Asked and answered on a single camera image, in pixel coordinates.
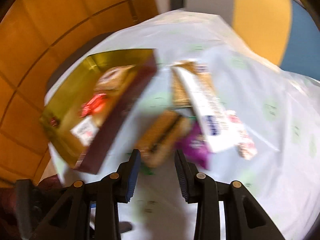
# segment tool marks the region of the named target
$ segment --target blue label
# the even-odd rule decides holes
[[[217,121],[213,115],[206,115],[205,117],[205,122],[209,128],[210,135],[218,135],[220,134],[219,128]]]

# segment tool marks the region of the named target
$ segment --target white plastic sheet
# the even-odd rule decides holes
[[[76,179],[97,181],[126,161],[134,143],[171,106],[171,72],[166,65],[197,58],[208,64],[225,108],[236,111],[258,149],[251,161],[236,149],[213,154],[210,170],[203,172],[216,181],[241,181],[286,239],[303,239],[320,212],[318,82],[283,72],[254,54],[216,15],[165,13],[113,34],[84,57],[130,48],[156,49],[158,74],[132,108],[98,175],[70,170],[49,145],[62,182],[68,186]],[[83,58],[57,81],[46,102]],[[225,239],[223,217],[221,212],[221,239]],[[122,239],[193,239],[196,205],[186,204],[181,196],[173,158],[153,175],[139,174],[130,203],[119,204],[119,219],[134,225]]]

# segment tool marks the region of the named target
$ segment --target blue panel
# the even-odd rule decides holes
[[[320,32],[308,12],[295,1],[291,3],[291,34],[280,67],[320,80]]]

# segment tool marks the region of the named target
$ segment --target brown snack package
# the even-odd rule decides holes
[[[214,86],[211,81],[211,74],[207,70],[206,65],[199,64],[195,61],[182,60],[176,63],[174,66],[183,67],[191,73],[198,76],[201,83],[209,89],[212,89],[213,92]],[[172,70],[172,102],[175,106],[188,106],[191,105],[190,98],[186,93],[179,77]]]
[[[110,68],[99,78],[94,91],[118,90],[134,65]]]
[[[190,119],[165,110],[135,145],[146,166],[156,168],[172,153],[175,142],[190,130]]]

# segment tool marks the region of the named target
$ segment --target purple package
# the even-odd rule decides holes
[[[208,169],[210,152],[205,144],[198,122],[195,122],[190,133],[177,143],[177,148],[181,149],[193,163],[206,170]]]

